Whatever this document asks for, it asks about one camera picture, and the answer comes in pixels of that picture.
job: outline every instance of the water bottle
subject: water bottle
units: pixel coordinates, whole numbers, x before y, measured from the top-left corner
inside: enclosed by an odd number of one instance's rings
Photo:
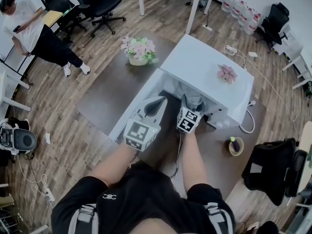
[[[247,21],[244,31],[247,35],[252,35],[260,24],[261,14],[256,14],[252,19]]]
[[[230,13],[233,8],[234,3],[235,3],[235,0],[224,0],[221,5],[221,9],[227,13]]]
[[[254,11],[254,9],[249,8],[248,6],[247,6],[247,8],[248,8],[248,9],[243,9],[243,10],[241,11],[241,13],[239,14],[238,23],[239,23],[240,25],[242,25],[242,26],[244,26],[245,23],[246,23],[250,18],[253,17],[253,11]]]
[[[240,12],[246,8],[245,2],[239,0],[238,2],[235,2],[233,5],[233,9],[231,10],[231,15],[234,18],[238,18]]]

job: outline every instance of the bowl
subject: bowl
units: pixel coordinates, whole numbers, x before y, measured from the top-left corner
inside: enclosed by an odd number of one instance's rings
[[[240,146],[240,149],[239,149],[239,152],[236,152],[234,150],[234,147],[233,147],[233,144],[232,142],[229,143],[229,151],[230,153],[233,155],[233,156],[239,156],[241,155],[241,153],[243,152],[244,150],[244,141],[240,138],[240,137],[235,137],[236,141],[238,142],[239,146]]]

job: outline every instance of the white t-shirt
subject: white t-shirt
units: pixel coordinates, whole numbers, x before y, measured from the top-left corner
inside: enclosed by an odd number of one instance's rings
[[[16,4],[16,10],[12,15],[6,15],[3,22],[3,30],[8,37],[16,37],[23,47],[32,52],[35,48],[39,36],[43,29],[42,19],[39,17],[36,21],[32,22],[27,29],[14,33],[13,30],[17,26],[21,26],[23,23],[29,21],[34,13],[40,9],[37,8],[31,0],[22,0]]]

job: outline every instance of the black office chair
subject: black office chair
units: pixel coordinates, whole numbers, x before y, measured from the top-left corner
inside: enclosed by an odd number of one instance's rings
[[[78,2],[80,4],[90,6],[86,11],[83,12],[86,17],[91,17],[92,19],[102,17],[102,19],[92,22],[93,26],[96,23],[99,23],[99,25],[92,31],[91,37],[95,37],[95,31],[97,31],[104,24],[110,29],[110,31],[114,35],[115,31],[112,30],[108,22],[119,19],[126,21],[125,17],[109,18],[109,16],[113,15],[111,11],[121,3],[121,0],[78,0]]]
[[[268,53],[270,53],[272,51],[273,42],[281,45],[283,38],[288,39],[285,33],[282,37],[279,35],[279,32],[288,21],[289,10],[281,3],[278,5],[273,4],[269,16],[265,18],[261,24],[264,31],[259,27],[257,28],[257,32],[262,36],[262,39],[256,40],[256,42],[265,40],[269,47]]]
[[[67,37],[64,39],[65,41],[70,40],[70,36],[72,35],[73,30],[76,26],[83,29],[84,31],[87,31],[86,28],[80,24],[82,21],[87,19],[87,17],[83,19],[80,17],[84,8],[75,6],[69,0],[44,0],[44,1],[47,9],[49,10],[59,11],[62,13],[65,13],[67,10],[70,10],[66,15],[64,15],[57,21],[60,30],[67,33]]]
[[[265,192],[276,206],[296,196],[307,157],[296,145],[294,138],[256,145],[242,174],[245,186]]]

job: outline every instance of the white sneaker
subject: white sneaker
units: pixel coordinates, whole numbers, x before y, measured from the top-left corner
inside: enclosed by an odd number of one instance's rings
[[[88,65],[84,64],[84,63],[82,63],[80,68],[81,68],[81,70],[83,71],[83,73],[85,75],[89,74],[90,71],[91,71],[90,67]]]
[[[25,119],[25,121],[27,121],[27,123],[28,123],[28,130],[30,131],[30,123],[29,123],[29,119]]]
[[[71,71],[70,71],[69,67],[70,67],[70,63],[69,62],[63,67],[64,74],[65,74],[66,77],[69,77],[70,74],[71,74]]]

